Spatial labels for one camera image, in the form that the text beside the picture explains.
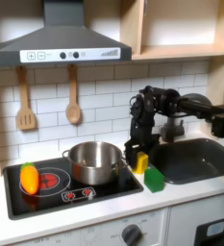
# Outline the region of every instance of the yellow sponge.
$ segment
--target yellow sponge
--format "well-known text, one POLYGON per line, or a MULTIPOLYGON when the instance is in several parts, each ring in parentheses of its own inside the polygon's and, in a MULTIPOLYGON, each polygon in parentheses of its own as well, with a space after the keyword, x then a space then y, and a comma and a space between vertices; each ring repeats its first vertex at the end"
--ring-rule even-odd
POLYGON ((133 169, 134 173, 143 174, 148 168, 148 156, 143 152, 137 153, 137 167, 133 169))

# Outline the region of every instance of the wooden spatula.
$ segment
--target wooden spatula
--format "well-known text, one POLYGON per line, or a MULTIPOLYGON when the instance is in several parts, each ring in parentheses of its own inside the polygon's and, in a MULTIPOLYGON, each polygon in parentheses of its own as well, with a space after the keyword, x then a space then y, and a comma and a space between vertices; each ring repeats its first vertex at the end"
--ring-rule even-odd
POLYGON ((33 129, 36 126, 35 115, 29 108, 28 91, 26 84, 27 69, 23 66, 16 68, 19 81, 19 94, 21 100, 21 109, 16 117, 16 124, 20 130, 33 129))
POLYGON ((81 111, 77 104, 77 66, 71 64, 69 70, 69 105, 66 109, 66 117, 72 124, 77 124, 81 118, 81 111))

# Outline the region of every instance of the stainless steel pot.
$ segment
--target stainless steel pot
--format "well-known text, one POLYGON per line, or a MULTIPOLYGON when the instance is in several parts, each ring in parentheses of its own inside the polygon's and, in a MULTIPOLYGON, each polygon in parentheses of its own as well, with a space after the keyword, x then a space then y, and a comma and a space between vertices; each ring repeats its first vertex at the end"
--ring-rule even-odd
POLYGON ((107 142, 81 143, 64 151, 62 156, 71 164, 71 176, 87 185, 111 182, 118 176, 122 163, 122 152, 107 142))

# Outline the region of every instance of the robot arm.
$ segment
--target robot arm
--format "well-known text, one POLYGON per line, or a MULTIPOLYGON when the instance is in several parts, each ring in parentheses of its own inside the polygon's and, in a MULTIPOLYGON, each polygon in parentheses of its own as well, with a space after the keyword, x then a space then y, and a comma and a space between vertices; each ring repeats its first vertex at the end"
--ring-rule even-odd
POLYGON ((224 106, 210 106, 181 97, 174 89, 161 89, 147 86, 132 98, 136 99, 131 106, 131 139, 125 144, 127 162, 134 168, 137 152, 147 153, 155 144, 159 144, 160 135, 152 135, 156 113, 174 117, 177 112, 194 115, 212 123, 212 134, 224 137, 224 106))

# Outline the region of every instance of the black induction cooktop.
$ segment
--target black induction cooktop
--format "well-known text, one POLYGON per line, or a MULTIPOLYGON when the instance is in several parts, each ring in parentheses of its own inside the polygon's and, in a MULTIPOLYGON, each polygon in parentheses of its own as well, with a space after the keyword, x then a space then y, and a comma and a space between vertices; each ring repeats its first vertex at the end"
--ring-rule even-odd
POLYGON ((141 192, 143 187, 127 167, 111 183, 90 186, 70 176, 70 164, 65 159, 35 162, 40 174, 38 194, 29 195, 20 185, 21 165, 4 170, 10 219, 22 219, 61 209, 71 209, 115 197, 141 192))

